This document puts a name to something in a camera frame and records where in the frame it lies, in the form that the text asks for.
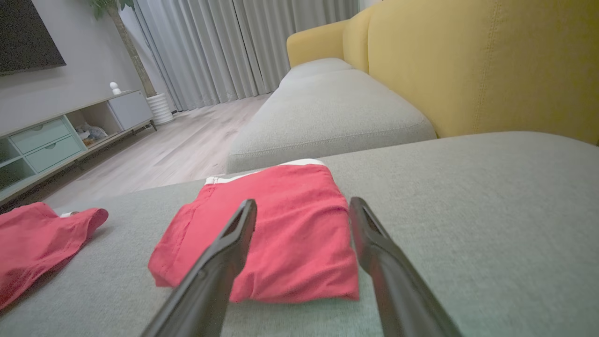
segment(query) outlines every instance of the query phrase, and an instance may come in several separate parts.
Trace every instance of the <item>mint green drawer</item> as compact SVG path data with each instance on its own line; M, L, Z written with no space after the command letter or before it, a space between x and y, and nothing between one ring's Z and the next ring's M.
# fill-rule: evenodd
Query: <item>mint green drawer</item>
M21 150L21 153L26 154L29 151L35 150L40 146L44 146L50 142L57 140L69 134L69 129L61 119L38 125L20 133L10 136L14 144Z
M79 151L81 149L73 137L67 137L41 148L25 158L27 158L35 171L39 173Z

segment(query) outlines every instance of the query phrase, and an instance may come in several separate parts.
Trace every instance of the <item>white figurine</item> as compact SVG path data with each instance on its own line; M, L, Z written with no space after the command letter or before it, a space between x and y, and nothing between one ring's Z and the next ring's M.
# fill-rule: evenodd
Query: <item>white figurine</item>
M110 82L110 88L113 90L113 95L120 94L119 85L116 82Z

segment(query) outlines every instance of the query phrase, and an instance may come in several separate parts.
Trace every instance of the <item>folded garment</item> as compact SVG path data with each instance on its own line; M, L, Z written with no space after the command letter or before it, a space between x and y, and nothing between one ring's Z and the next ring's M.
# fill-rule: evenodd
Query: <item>folded garment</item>
M0 309L43 273L64 266L107 218L98 208L61 218L44 203L0 215Z
M230 301L301 303L359 299L347 201L331 172L297 161L231 179L209 178L183 206L150 257L159 287L176 287L222 231L240 203L255 199L255 231Z

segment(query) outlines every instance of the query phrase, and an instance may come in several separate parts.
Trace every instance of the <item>cabinet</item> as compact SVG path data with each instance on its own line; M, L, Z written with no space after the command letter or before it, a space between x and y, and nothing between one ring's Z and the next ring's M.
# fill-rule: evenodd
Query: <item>cabinet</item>
M152 123L152 117L141 91L123 92L0 135L0 204L129 131ZM86 146L75 130L84 123L101 127L108 136Z

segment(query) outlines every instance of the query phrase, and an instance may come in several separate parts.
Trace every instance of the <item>television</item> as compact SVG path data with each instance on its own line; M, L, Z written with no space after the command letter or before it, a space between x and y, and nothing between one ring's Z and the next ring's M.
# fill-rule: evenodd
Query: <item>television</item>
M0 0L0 75L62 65L65 60L31 0Z

